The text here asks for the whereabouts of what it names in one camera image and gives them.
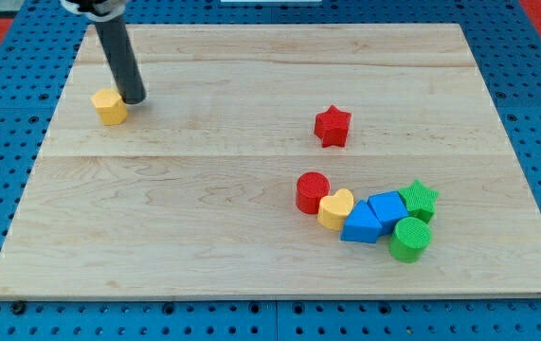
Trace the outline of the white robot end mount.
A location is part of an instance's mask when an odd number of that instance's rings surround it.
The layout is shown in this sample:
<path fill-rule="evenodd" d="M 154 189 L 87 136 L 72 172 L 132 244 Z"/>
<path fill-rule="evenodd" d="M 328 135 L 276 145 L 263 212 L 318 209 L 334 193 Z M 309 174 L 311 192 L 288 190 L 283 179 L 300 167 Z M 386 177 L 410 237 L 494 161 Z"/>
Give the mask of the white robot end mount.
<path fill-rule="evenodd" d="M 70 13 L 84 15 L 94 22 L 108 22 L 121 16 L 129 0 L 60 0 Z"/>

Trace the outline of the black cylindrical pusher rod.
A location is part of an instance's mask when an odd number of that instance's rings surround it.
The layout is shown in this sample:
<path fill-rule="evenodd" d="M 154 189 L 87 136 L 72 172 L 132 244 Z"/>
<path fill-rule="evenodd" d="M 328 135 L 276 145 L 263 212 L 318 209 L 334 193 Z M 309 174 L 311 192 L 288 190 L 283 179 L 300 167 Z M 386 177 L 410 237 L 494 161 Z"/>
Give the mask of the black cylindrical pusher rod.
<path fill-rule="evenodd" d="M 138 104 L 146 98 L 135 53 L 122 14 L 95 23 L 96 32 L 110 67 L 115 85 L 126 104 Z"/>

